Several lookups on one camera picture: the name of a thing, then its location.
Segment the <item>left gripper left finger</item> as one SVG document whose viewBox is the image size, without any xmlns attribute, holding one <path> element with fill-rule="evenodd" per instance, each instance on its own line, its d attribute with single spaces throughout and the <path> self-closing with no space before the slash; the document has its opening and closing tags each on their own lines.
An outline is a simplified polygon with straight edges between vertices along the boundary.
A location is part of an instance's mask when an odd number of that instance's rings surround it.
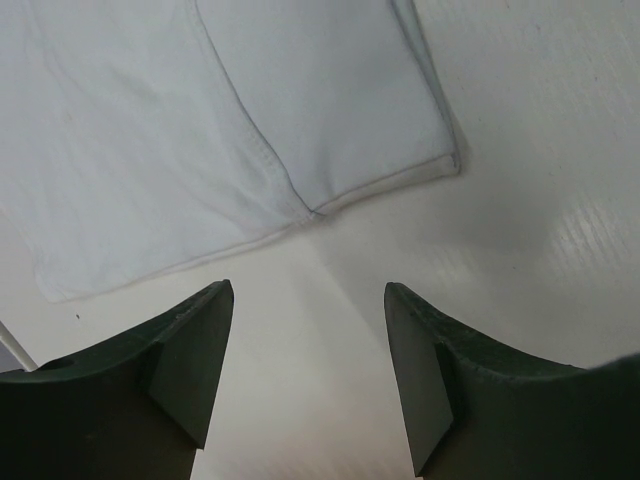
<svg viewBox="0 0 640 480">
<path fill-rule="evenodd" d="M 5 479 L 187 479 L 208 435 L 229 281 L 26 372 L 1 376 Z"/>
</svg>

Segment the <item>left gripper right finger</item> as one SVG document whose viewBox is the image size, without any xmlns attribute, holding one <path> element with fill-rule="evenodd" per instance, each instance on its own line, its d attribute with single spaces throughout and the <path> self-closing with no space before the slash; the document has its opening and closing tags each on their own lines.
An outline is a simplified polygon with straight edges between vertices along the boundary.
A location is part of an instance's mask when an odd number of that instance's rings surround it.
<svg viewBox="0 0 640 480">
<path fill-rule="evenodd" d="M 637 355 L 589 369 L 542 359 L 399 283 L 384 310 L 416 477 L 638 477 Z"/>
</svg>

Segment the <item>white skirt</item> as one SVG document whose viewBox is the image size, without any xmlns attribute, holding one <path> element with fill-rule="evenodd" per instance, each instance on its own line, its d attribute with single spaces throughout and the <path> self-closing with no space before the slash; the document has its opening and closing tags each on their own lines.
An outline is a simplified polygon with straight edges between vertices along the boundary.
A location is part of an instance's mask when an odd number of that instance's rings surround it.
<svg viewBox="0 0 640 480">
<path fill-rule="evenodd" d="M 1 207 L 50 301 L 458 169 L 409 1 L 1 5 Z"/>
</svg>

